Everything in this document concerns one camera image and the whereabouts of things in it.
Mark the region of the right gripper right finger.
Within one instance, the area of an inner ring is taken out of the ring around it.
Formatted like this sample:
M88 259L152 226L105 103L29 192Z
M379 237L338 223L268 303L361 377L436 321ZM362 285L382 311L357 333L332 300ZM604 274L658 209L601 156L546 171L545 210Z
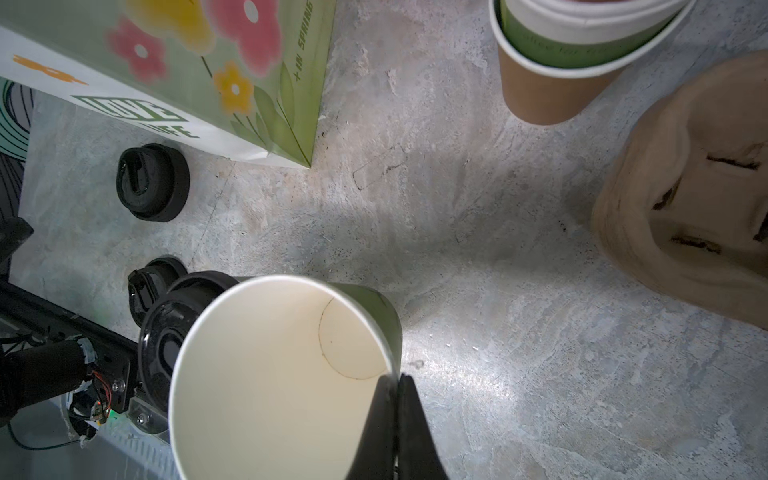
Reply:
M399 479L448 480L415 382L405 374L397 391L397 462Z

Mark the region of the green paper coffee cup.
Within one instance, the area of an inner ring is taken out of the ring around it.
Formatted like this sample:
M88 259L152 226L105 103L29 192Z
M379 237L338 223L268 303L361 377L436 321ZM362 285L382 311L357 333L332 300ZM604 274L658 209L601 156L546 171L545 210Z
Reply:
M127 416L133 425L145 434L163 435L168 432L166 414L159 410L141 389L130 399Z

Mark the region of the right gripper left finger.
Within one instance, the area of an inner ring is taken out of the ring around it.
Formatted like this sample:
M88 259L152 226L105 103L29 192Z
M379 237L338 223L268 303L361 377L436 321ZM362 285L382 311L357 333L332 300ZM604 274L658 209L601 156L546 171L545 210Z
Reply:
M376 384L348 480L392 480L395 475L396 382L389 375Z

